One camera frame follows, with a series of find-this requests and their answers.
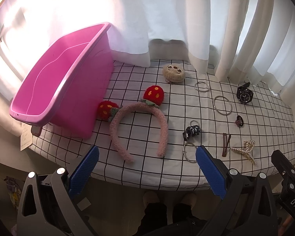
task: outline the hand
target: hand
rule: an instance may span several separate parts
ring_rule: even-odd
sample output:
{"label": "hand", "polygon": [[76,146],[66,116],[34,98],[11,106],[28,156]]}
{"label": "hand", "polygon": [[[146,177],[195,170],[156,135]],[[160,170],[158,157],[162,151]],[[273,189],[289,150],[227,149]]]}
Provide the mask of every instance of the hand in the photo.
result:
{"label": "hand", "polygon": [[292,216],[289,214],[287,216],[287,218],[285,219],[284,223],[281,225],[281,227],[278,230],[278,236],[282,236],[283,233],[285,232],[287,226],[293,221],[294,219],[292,218]]}

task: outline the silver bangle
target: silver bangle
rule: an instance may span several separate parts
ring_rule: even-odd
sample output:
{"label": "silver bangle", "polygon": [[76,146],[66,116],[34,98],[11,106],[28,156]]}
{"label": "silver bangle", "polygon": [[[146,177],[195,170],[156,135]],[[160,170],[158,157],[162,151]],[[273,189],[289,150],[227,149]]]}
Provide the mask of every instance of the silver bangle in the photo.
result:
{"label": "silver bangle", "polygon": [[[216,108],[216,106],[215,106],[215,101],[216,101],[217,98],[224,98],[225,100],[227,100],[227,101],[229,102],[229,104],[230,104],[230,111],[229,111],[229,112],[227,112],[227,113],[221,113],[219,110],[217,110],[217,108]],[[216,97],[214,98],[214,100],[213,100],[213,107],[214,107],[214,109],[215,109],[219,114],[221,114],[221,115],[230,115],[231,112],[233,111],[233,106],[231,105],[231,102],[230,102],[227,98],[225,98],[224,96],[216,96]]]}
{"label": "silver bangle", "polygon": [[[206,90],[199,90],[199,85],[198,85],[199,83],[204,83],[206,86],[208,86],[208,89],[206,89]],[[206,82],[204,82],[204,81],[198,81],[198,82],[196,82],[195,85],[194,85],[194,88],[197,91],[199,91],[199,92],[208,92],[210,90],[210,86]]]}
{"label": "silver bangle", "polygon": [[197,147],[196,147],[193,143],[191,143],[191,142],[186,142],[186,143],[184,144],[184,146],[183,146],[183,154],[184,154],[186,160],[187,160],[188,162],[191,162],[191,163],[196,163],[196,162],[197,162],[196,160],[195,160],[195,161],[192,161],[192,160],[189,160],[189,159],[187,158],[186,151],[185,151],[185,147],[186,147],[187,145],[189,145],[189,146],[194,146],[195,149],[197,149]]}
{"label": "silver bangle", "polygon": [[194,121],[198,126],[200,126],[200,124],[199,124],[198,121],[196,121],[196,120],[192,120],[192,121],[190,121],[189,126],[192,126],[191,123],[192,123],[193,121]]}

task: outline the blue textured pad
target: blue textured pad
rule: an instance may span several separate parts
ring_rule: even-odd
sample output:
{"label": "blue textured pad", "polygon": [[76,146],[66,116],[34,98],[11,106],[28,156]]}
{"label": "blue textured pad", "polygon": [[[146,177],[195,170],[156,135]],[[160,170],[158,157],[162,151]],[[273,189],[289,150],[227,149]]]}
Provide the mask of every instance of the blue textured pad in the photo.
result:
{"label": "blue textured pad", "polygon": [[68,195],[72,199],[75,195],[79,195],[85,186],[91,172],[93,171],[99,158],[99,150],[97,146],[93,146],[85,155],[83,160],[72,173],[69,181]]}
{"label": "blue textured pad", "polygon": [[224,199],[226,195],[225,179],[201,146],[196,150],[196,161],[210,184],[213,193]]}

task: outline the headband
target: headband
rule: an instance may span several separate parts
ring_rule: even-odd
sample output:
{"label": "headband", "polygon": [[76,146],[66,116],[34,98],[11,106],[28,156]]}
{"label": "headband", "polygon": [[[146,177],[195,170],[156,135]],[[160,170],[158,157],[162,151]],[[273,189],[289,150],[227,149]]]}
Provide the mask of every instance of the headband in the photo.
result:
{"label": "headband", "polygon": [[143,99],[137,103],[118,108],[118,105],[111,101],[103,101],[98,106],[98,114],[104,120],[111,121],[109,133],[112,144],[117,149],[121,157],[128,163],[133,162],[133,158],[129,152],[120,144],[118,138],[118,125],[122,118],[130,112],[137,110],[150,112],[158,120],[161,126],[159,147],[157,151],[158,157],[164,157],[167,140],[168,140],[168,124],[163,112],[159,106],[164,100],[164,91],[160,86],[153,85],[147,88],[143,95]]}

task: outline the person's foot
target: person's foot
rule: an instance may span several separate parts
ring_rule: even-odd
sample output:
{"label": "person's foot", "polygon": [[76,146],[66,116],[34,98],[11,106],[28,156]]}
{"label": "person's foot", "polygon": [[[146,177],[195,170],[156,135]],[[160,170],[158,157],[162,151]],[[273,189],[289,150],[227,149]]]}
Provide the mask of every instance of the person's foot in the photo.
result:
{"label": "person's foot", "polygon": [[143,204],[145,208],[150,203],[158,203],[158,202],[159,202],[159,197],[153,191],[148,191],[143,195]]}
{"label": "person's foot", "polygon": [[191,209],[193,209],[196,202],[197,202],[197,195],[190,193],[190,194],[186,194],[180,203],[189,205],[191,206]]}

